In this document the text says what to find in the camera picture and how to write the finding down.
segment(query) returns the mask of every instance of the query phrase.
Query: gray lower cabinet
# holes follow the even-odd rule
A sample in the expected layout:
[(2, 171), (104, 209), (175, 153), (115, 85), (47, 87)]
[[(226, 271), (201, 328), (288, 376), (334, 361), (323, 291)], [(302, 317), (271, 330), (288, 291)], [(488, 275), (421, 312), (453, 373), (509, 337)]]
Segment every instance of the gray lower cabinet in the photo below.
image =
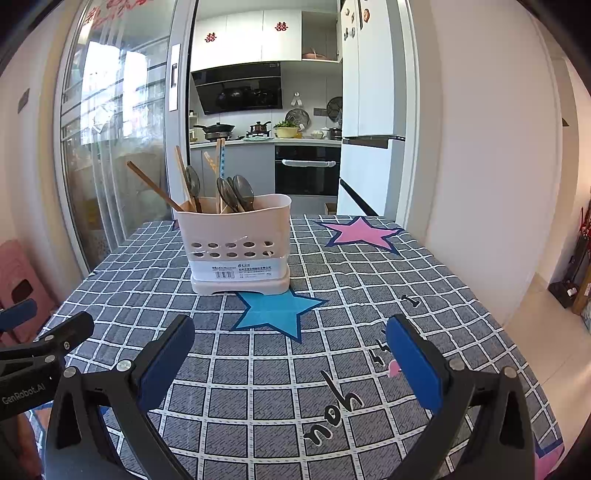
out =
[(327, 203), (337, 203), (337, 197), (290, 195), (292, 215), (325, 215)]
[[(201, 195), (215, 197), (217, 177), (205, 159), (207, 152), (216, 158), (216, 147), (193, 149), (191, 160), (201, 162)], [(255, 195), (275, 193), (275, 145), (228, 145), (226, 147), (225, 176), (242, 175), (246, 178)]]

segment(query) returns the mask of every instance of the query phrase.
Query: white plastic utensil holder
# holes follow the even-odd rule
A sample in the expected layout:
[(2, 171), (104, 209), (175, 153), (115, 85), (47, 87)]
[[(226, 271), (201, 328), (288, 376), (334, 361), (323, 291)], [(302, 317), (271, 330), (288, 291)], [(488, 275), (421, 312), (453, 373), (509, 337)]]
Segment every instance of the white plastic utensil holder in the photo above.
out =
[(216, 199), (199, 199), (204, 213), (176, 212), (200, 295), (224, 291), (285, 293), (290, 286), (290, 207), (287, 195), (255, 197), (253, 212), (215, 214)]

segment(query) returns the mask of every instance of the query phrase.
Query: pink stool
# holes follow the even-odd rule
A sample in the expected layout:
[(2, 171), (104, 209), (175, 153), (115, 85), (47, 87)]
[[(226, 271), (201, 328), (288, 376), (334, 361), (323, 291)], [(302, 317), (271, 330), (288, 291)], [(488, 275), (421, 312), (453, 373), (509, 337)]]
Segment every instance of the pink stool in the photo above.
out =
[[(21, 343), (31, 342), (35, 338), (56, 303), (41, 285), (22, 246), (18, 241), (10, 240), (0, 245), (0, 306), (7, 309), (26, 299), (35, 300), (37, 314), (14, 329), (15, 337)], [(0, 340), (6, 346), (15, 344), (6, 333)]]

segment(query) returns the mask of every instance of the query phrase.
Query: checkered tablecloth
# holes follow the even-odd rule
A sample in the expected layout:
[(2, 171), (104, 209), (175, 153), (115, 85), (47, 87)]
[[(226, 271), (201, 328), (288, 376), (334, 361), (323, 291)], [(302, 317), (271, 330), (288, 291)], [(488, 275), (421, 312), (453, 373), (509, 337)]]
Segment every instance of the checkered tablecloth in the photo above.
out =
[[(514, 367), (540, 445), (559, 442), (540, 383), (471, 290), (407, 233), (390, 239), (401, 257), (367, 244), (326, 247), (333, 232), (315, 221), (351, 219), (291, 220), (292, 289), (327, 300), (302, 315), (301, 344), (268, 327), (230, 332), (245, 305), (234, 294), (193, 293), (181, 236), (171, 222), (138, 229), (72, 293), (48, 327), (89, 312), (95, 332), (69, 363), (93, 372), (135, 358), (179, 313), (193, 318), (193, 349), (149, 417), (199, 480), (387, 477), (431, 417), (403, 374), (387, 375), (392, 355), (381, 348), (383, 329), (397, 313), (445, 357), (461, 356), (475, 370)], [(395, 227), (385, 219), (369, 223)], [(355, 393), (363, 402), (353, 402), (351, 412), (340, 408), (337, 427), (324, 419), (325, 407), (339, 403), (322, 371), (343, 395)], [(457, 465), (477, 413), (471, 409), (466, 416), (442, 473)], [(105, 420), (125, 466), (141, 474), (111, 411)], [(320, 445), (304, 437), (315, 424), (330, 430)]]

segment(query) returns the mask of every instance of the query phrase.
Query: green vegetables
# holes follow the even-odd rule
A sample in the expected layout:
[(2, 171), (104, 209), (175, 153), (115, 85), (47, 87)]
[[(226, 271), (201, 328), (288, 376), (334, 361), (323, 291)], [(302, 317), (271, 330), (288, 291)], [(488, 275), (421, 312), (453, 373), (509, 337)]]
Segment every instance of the green vegetables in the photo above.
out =
[(283, 120), (274, 126), (273, 128), (297, 128), (297, 125), (294, 122), (290, 122), (287, 120)]

